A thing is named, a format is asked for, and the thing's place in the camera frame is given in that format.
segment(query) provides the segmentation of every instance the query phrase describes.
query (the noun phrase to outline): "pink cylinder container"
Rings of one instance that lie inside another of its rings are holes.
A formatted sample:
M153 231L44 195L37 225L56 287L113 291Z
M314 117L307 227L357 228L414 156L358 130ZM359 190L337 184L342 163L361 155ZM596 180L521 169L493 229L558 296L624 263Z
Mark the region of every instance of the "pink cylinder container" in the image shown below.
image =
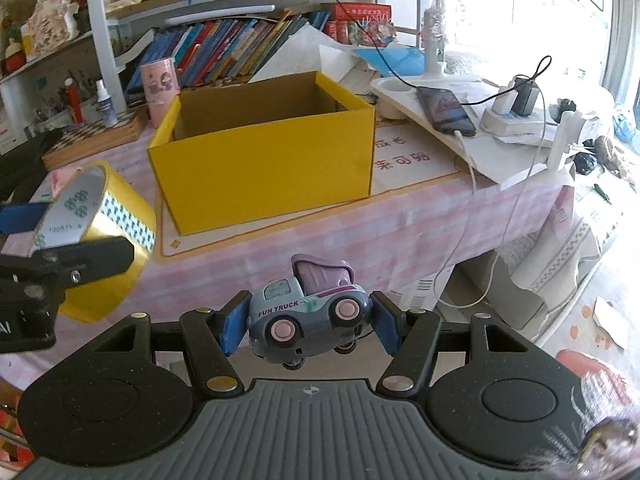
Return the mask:
M149 106L151 123L157 128L169 111L174 97L180 93L175 73L174 58L167 57L140 67L145 88L146 104Z

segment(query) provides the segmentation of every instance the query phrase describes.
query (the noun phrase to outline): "gray curtain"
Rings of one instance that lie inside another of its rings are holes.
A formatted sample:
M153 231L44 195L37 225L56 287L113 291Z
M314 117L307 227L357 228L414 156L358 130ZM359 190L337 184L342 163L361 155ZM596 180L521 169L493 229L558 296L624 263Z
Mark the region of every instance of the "gray curtain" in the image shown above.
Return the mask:
M624 104L627 93L635 97L639 81L631 81L636 45L640 44L640 0L613 0L611 41L602 86L616 104Z

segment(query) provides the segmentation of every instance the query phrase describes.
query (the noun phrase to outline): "open cardboard box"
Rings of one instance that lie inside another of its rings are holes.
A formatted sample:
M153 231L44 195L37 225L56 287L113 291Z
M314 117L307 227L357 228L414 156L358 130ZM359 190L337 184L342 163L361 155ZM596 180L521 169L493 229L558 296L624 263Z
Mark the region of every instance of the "open cardboard box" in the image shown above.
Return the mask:
M320 72L174 99L148 153L181 235L369 196L374 109Z

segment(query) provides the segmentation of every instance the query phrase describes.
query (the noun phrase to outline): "toy truck cab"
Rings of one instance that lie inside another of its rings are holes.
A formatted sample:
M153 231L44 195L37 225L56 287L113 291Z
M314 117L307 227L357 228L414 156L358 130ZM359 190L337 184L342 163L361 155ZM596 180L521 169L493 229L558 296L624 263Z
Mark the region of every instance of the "toy truck cab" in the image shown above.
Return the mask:
M353 283L351 266L308 254L295 254L291 265L292 276L252 297L248 326L254 353L298 369L306 357L331 349L353 351L372 306L364 289Z

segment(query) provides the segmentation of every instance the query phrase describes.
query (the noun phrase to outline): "phone screen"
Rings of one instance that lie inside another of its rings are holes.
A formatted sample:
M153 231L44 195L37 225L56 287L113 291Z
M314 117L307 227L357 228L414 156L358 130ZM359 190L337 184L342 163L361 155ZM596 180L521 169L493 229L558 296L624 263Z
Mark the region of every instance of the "phone screen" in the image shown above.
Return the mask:
M417 92L418 101L436 130L440 132L459 130L465 136L475 135L476 127L451 90L420 86Z

